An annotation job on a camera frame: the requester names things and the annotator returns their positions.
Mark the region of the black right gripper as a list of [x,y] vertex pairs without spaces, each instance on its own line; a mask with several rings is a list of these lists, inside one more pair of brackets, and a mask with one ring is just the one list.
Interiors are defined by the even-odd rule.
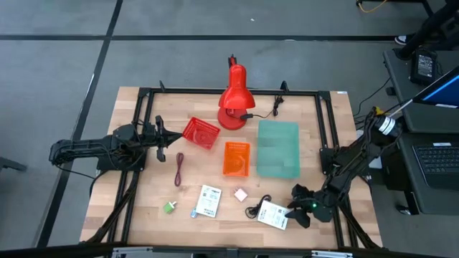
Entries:
[[[333,208],[330,204],[329,195],[323,191],[309,191],[305,186],[296,184],[292,188],[291,196],[292,200],[288,204],[288,208],[303,207],[319,221],[332,220]],[[310,217],[301,209],[289,211],[285,217],[295,219],[305,229],[311,224]]]

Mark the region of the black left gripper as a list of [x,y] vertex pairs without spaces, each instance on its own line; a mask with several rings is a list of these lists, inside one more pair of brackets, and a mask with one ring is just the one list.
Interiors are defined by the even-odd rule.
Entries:
[[141,146],[143,151],[157,147],[156,157],[159,161],[165,161],[164,149],[168,148],[176,140],[180,139],[181,133],[172,132],[164,127],[164,121],[160,115],[156,116],[156,126],[151,123],[144,123],[141,134]]

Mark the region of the white printed product box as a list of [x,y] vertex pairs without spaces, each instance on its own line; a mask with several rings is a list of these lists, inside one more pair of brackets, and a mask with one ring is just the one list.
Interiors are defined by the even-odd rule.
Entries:
[[214,218],[217,215],[221,195],[220,189],[203,185],[197,201],[196,212]]
[[287,208],[264,200],[259,209],[257,220],[276,229],[285,230],[288,224],[288,218],[285,215],[288,212]]

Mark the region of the red plastic basket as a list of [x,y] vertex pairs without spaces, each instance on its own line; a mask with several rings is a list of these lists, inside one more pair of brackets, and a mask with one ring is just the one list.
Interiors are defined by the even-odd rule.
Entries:
[[220,129],[217,126],[192,117],[184,129],[182,137],[202,148],[210,150],[219,132]]

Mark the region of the green translucent tray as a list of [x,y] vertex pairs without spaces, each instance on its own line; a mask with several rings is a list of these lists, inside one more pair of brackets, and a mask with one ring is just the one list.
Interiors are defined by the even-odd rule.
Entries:
[[269,178],[299,178],[300,148],[297,123],[261,120],[257,133],[257,174]]

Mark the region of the orange plastic basket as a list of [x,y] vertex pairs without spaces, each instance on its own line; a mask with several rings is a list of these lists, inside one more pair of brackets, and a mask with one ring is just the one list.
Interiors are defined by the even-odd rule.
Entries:
[[250,175],[250,144],[226,142],[224,147],[224,176],[248,177]]

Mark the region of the red desk lamp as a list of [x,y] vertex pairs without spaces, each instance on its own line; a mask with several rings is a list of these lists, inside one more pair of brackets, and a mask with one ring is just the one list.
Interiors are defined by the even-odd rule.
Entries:
[[228,58],[228,63],[229,81],[219,99],[217,120],[225,129],[238,130],[246,123],[246,119],[240,117],[247,114],[247,109],[255,107],[255,99],[247,88],[245,67],[237,63],[233,54]]

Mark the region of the black laptop keyboard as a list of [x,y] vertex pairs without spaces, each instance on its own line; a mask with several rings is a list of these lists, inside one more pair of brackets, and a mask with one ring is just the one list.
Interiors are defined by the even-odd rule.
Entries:
[[459,142],[414,145],[412,149],[430,188],[459,191]]

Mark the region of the laptop screen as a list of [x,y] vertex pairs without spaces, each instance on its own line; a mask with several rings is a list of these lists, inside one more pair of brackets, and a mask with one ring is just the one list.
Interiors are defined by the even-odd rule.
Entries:
[[459,108],[459,66],[419,92],[412,101],[425,105]]

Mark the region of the black power adapter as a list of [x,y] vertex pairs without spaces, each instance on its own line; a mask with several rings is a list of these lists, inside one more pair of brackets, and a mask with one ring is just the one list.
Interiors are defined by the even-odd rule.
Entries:
[[437,54],[428,49],[417,49],[412,55],[410,81],[428,86],[436,79]]

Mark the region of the person's leg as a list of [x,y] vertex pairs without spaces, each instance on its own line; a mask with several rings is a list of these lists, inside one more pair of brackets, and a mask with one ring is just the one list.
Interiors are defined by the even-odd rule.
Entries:
[[409,40],[401,49],[396,49],[394,52],[399,59],[409,59],[412,53],[425,42],[427,37],[439,29],[447,20],[451,19],[459,10],[459,0],[445,0],[444,7],[430,16],[426,22],[415,33],[413,38]]

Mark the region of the black stand leg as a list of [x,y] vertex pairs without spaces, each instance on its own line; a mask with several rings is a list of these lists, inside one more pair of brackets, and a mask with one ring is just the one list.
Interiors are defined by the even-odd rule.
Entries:
[[[378,4],[373,6],[370,9],[366,9],[364,7],[365,2],[377,2]],[[428,16],[433,15],[433,10],[427,0],[356,0],[355,1],[355,4],[360,9],[360,11],[366,14],[375,12],[377,9],[381,8],[387,3],[421,4],[422,8],[424,9],[424,11],[426,12]]]

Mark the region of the silver aluminium frame post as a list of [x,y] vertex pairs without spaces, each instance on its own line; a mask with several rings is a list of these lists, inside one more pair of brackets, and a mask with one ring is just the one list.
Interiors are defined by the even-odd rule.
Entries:
[[352,253],[312,250],[311,258],[354,258]]
[[153,247],[117,247],[113,249],[110,258],[126,258],[128,255],[150,253],[152,251]]

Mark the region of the black frame crossbar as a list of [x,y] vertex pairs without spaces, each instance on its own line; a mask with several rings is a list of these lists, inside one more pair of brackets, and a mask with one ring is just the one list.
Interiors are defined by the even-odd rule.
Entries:
[[[122,242],[111,243],[82,243],[76,245],[36,247],[28,249],[11,249],[0,251],[0,258],[95,258],[110,256],[117,247],[128,246]],[[147,246],[153,247],[154,252],[161,253],[198,253],[198,254],[224,254],[227,258],[238,258],[243,254],[258,255],[298,255],[311,258],[312,250],[348,252],[354,258],[444,258],[438,256],[393,252],[388,249],[360,249],[355,247],[342,247],[338,249],[262,249],[238,247],[172,247],[172,246]]]

